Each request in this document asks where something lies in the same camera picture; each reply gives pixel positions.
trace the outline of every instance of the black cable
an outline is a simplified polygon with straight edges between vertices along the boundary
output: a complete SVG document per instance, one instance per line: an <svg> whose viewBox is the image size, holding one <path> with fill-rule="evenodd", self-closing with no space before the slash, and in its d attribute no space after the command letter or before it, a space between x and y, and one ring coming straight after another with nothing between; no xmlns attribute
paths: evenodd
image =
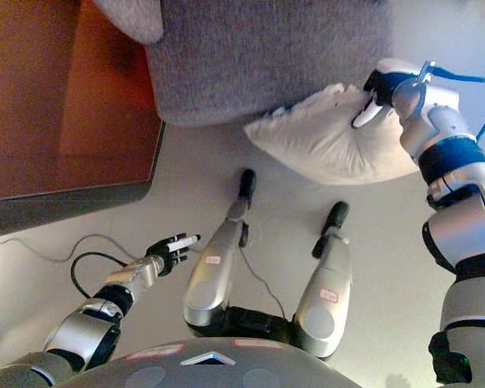
<svg viewBox="0 0 485 388"><path fill-rule="evenodd" d="M75 277L75 266L77 265L77 263L79 262L80 259L82 259L83 257L91 256L91 255L104 257L105 259L111 260L111 261L119 264L122 268L127 266L127 264L125 262L120 261L120 260L114 258L113 256L110 256L110 255L107 255L107 254L101 253L101 252L85 252L85 253L82 253L81 255L79 255L78 257L76 257L74 259L74 261L72 262L72 266L70 267L70 278L72 279L72 283L74 283L75 288L78 289L78 291L86 299L89 299L90 295L84 290L83 287L81 287L81 285L78 282L77 277Z"/></svg>

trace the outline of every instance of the label sticker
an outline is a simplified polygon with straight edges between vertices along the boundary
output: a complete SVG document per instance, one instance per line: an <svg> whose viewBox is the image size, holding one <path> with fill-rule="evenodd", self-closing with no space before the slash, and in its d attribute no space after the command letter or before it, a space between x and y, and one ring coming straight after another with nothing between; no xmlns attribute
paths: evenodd
<svg viewBox="0 0 485 388"><path fill-rule="evenodd" d="M282 349L282 345L266 339L234 339L234 345L238 348Z"/></svg>
<svg viewBox="0 0 485 388"><path fill-rule="evenodd" d="M185 344L172 344L157 346L156 348L149 348L130 354L126 357L126 360L136 360L138 358L148 358L148 357L167 357L173 354L180 353L185 348Z"/></svg>
<svg viewBox="0 0 485 388"><path fill-rule="evenodd" d="M322 287L322 289L320 289L320 297L332 303L337 303L340 299L340 296L337 292L326 289L325 287Z"/></svg>
<svg viewBox="0 0 485 388"><path fill-rule="evenodd" d="M221 264L221 256L207 256L205 262L207 264Z"/></svg>

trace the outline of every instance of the blue cable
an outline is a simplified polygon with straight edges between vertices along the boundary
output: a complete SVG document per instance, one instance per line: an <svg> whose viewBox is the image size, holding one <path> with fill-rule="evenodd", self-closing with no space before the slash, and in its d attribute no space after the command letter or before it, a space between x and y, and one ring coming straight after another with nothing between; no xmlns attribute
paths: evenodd
<svg viewBox="0 0 485 388"><path fill-rule="evenodd" d="M434 74L437 77L453 79L456 81L485 83L485 77L475 77L470 75L454 74L446 69L442 69L441 67L432 67L429 71L431 74ZM483 127L479 130L478 135L476 136L476 139L479 141L479 139L481 139L484 133L485 133L485 123L483 124Z"/></svg>

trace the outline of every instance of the white floor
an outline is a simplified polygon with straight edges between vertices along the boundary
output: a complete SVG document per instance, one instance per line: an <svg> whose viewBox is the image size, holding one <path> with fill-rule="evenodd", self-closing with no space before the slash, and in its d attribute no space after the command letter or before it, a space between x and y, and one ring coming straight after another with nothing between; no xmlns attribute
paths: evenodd
<svg viewBox="0 0 485 388"><path fill-rule="evenodd" d="M416 9L408 3L399 2L395 8L399 57L420 62L439 56L437 60L451 69L485 75L485 2L445 1L447 10L437 6L436 14L424 13L434 4L429 0L417 2ZM431 30L423 15L432 23ZM481 122L485 94L463 90L466 116ZM344 339L329 364L365 387L437 386L427 346L438 331L441 303L453 278L434 264L420 237L432 210L424 202L426 187L418 174L363 187L322 187L257 150L238 126L169 128L157 178L144 200L15 236L58 259L89 233L108 234L138 255L160 238L182 231L201 234L204 246L236 197L245 167L258 177L248 217L254 243L247 256L282 300L288 317L316 264L310 250L328 210L338 200L351 206L344 231L351 240L352 299ZM125 259L98 239L84 242L78 252L90 250ZM188 262L160 279L132 308L115 357L191 336L182 319L181 299L196 257L190 254ZM116 268L99 258L80 265L78 277L91 292ZM82 300L69 271L70 263L43 261L16 242L0 246L0 365L40 349L50 330ZM231 301L280 313L241 260Z"/></svg>

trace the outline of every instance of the brown wooden surface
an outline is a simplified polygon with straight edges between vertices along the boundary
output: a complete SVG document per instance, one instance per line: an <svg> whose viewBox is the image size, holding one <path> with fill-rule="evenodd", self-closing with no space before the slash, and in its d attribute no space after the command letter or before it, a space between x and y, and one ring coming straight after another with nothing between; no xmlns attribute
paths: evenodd
<svg viewBox="0 0 485 388"><path fill-rule="evenodd" d="M0 0L0 198L150 178L146 55L81 2Z"/></svg>

